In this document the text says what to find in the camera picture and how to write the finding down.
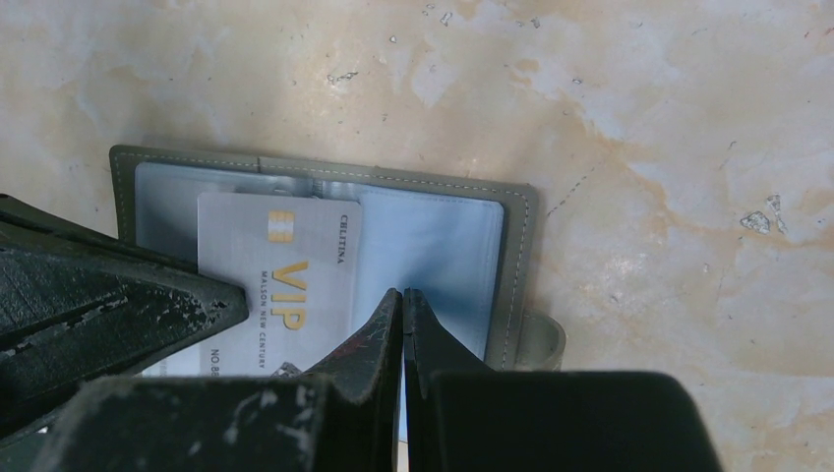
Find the marble floor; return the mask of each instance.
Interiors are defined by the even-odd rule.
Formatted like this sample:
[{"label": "marble floor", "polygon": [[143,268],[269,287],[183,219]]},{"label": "marble floor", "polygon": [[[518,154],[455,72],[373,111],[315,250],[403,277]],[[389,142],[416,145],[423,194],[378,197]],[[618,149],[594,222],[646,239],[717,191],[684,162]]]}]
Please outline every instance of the marble floor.
[{"label": "marble floor", "polygon": [[530,183],[566,369],[834,468],[834,2],[427,1],[3,0],[0,192],[114,234],[115,144]]}]

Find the card holder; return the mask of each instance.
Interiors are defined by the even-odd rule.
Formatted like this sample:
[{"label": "card holder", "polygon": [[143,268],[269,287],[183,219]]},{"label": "card holder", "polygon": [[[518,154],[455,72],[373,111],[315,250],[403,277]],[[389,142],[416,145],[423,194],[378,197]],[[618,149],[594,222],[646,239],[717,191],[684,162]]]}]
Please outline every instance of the card holder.
[{"label": "card holder", "polygon": [[[463,277],[477,273],[478,276],[486,277],[484,286],[494,288],[492,310],[489,319],[484,320],[484,325],[488,327],[487,333],[486,336],[480,335],[481,338],[485,337],[486,343],[478,346],[470,342],[469,348],[473,352],[482,351],[485,362],[495,369],[509,370],[515,366],[521,333],[525,274],[538,206],[538,199],[532,187],[302,159],[145,147],[114,147],[110,152],[110,160],[120,238],[171,256],[192,260],[196,259],[196,213],[193,222],[189,218],[166,219],[158,212],[148,213],[147,202],[139,202],[136,194],[137,186],[143,185],[142,179],[147,177],[145,171],[137,172],[141,164],[167,164],[166,172],[176,166],[177,172],[181,173],[181,178],[169,182],[167,188],[164,183],[159,185],[157,182],[149,192],[151,200],[165,202],[166,206],[171,208],[180,206],[179,209],[172,210],[170,216],[178,212],[187,213],[187,209],[184,211],[181,206],[187,205],[191,200],[196,206],[197,195],[203,191],[356,200],[360,201],[363,207],[378,206],[382,209],[385,209],[386,199],[414,201],[421,205],[432,201],[474,205],[473,203],[480,201],[479,205],[482,207],[478,210],[483,211],[483,215],[488,217],[479,213],[476,216],[478,222],[490,221],[489,217],[492,217],[497,238],[491,243],[489,238],[486,238],[487,242],[484,244],[493,244],[498,251],[497,260],[493,264],[494,270],[490,271],[489,261],[484,261],[483,265],[464,267],[465,273],[459,273]],[[222,178],[216,178],[217,175],[222,175]],[[183,180],[193,185],[183,185]],[[189,193],[195,194],[192,199],[173,199],[175,195]],[[411,211],[411,214],[408,211],[401,213],[386,217],[394,218],[394,221],[399,221],[400,224],[403,221],[412,221],[416,227],[420,227],[419,221],[415,221],[420,218],[419,207]],[[148,221],[153,223],[148,228],[157,229],[146,231],[144,228]],[[426,224],[443,226],[442,221]],[[165,228],[164,231],[160,232],[160,227]],[[434,234],[440,234],[437,227],[430,228],[426,234],[432,234],[432,231],[436,231]],[[194,235],[193,245],[189,239],[190,234]],[[387,237],[383,234],[380,236],[379,241]],[[171,249],[172,246],[168,246],[166,239],[169,240],[168,243],[173,241],[176,247]],[[450,275],[456,273],[458,272],[454,270],[449,271]],[[397,282],[409,283],[408,277],[403,278],[404,280],[392,281],[388,286],[395,286]],[[448,298],[450,306],[453,305],[453,297]],[[478,333],[472,334],[473,338],[479,336]]]}]

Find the gray wallet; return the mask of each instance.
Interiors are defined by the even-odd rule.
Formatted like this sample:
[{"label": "gray wallet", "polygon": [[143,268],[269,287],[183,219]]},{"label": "gray wallet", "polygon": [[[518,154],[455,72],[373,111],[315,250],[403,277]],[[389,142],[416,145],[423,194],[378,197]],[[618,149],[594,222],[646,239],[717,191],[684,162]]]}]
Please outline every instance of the gray wallet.
[{"label": "gray wallet", "polygon": [[[402,191],[396,195],[426,201],[498,204],[503,217],[497,220],[500,240],[495,244],[494,285],[492,278],[488,281],[492,310],[484,336],[486,345],[475,350],[481,350],[487,365],[498,370],[556,367],[541,363],[545,359],[546,364],[558,361],[554,354],[561,354],[564,348],[564,333],[560,331],[559,339],[551,334],[547,335],[550,340],[536,339],[537,333],[544,334],[542,323],[549,318],[533,315],[537,321],[532,322],[523,309],[538,209],[536,192],[529,185],[303,159],[130,146],[113,147],[110,162],[120,239],[191,262],[196,261],[196,219],[192,222],[190,216],[182,215],[194,212],[196,196],[203,191],[361,202],[363,195],[384,195],[391,189]],[[176,182],[177,195],[193,194],[192,198],[170,198],[171,189],[164,188],[166,181],[157,178],[163,174],[174,176],[168,181]],[[160,208],[169,214],[160,216]],[[523,335],[522,325],[527,331]],[[535,345],[533,357],[537,359],[524,359],[532,356],[532,351],[519,348],[519,343]]]}]

